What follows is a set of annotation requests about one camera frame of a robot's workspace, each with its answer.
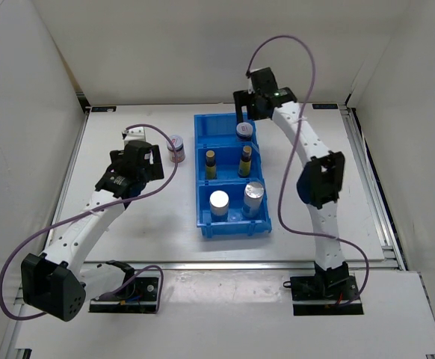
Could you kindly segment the white-lid spice jar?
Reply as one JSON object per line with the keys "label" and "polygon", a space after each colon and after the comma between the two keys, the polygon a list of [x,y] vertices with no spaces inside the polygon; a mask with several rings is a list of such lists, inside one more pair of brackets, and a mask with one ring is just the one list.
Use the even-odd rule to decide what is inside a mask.
{"label": "white-lid spice jar", "polygon": [[235,128],[236,137],[240,141],[252,141],[253,132],[253,125],[244,121],[238,123]]}
{"label": "white-lid spice jar", "polygon": [[181,136],[171,135],[167,142],[169,160],[173,163],[180,163],[185,160],[184,142]]}

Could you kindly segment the small yellow-label bottle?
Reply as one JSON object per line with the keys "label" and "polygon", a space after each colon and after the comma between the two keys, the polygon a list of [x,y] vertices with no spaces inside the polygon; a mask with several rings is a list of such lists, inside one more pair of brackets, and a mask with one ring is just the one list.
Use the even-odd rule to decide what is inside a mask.
{"label": "small yellow-label bottle", "polygon": [[248,177],[250,175],[251,162],[252,162],[252,147],[243,146],[241,158],[238,166],[238,175],[240,177]]}
{"label": "small yellow-label bottle", "polygon": [[217,165],[213,150],[206,151],[205,175],[207,180],[215,180],[217,178]]}

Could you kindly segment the silver-top white canister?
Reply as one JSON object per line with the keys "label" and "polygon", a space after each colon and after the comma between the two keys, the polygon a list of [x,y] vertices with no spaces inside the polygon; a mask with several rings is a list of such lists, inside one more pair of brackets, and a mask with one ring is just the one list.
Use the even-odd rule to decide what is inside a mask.
{"label": "silver-top white canister", "polygon": [[229,196],[225,191],[213,191],[209,197],[209,205],[213,221],[227,221]]}
{"label": "silver-top white canister", "polygon": [[264,198],[265,188],[260,182],[254,181],[246,184],[242,213],[246,218],[254,218],[259,214],[259,208]]}

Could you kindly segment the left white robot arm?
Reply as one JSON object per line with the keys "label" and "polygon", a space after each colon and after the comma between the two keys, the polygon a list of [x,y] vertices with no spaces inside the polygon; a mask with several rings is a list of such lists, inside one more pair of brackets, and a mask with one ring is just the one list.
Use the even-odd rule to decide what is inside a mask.
{"label": "left white robot arm", "polygon": [[82,268],[88,254],[148,182],[164,179],[158,146],[130,141],[110,153],[111,164],[95,185],[82,210],[61,237],[41,254],[29,254],[21,264],[24,302],[64,322],[83,304],[101,295],[124,300],[134,295],[134,269],[109,260],[90,270]]}

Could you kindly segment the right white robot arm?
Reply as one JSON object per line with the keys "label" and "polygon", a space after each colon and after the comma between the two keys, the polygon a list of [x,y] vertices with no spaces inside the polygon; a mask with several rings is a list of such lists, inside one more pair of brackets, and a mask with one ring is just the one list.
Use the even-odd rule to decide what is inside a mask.
{"label": "right white robot arm", "polygon": [[315,274],[301,289],[316,299],[342,302],[351,297],[351,276],[339,242],[336,219],[345,157],[322,142],[304,120],[303,105],[289,88],[277,84],[271,68],[249,70],[246,76],[248,88],[233,94],[237,121],[271,119],[289,139],[293,154],[303,166],[296,189],[312,221]]}

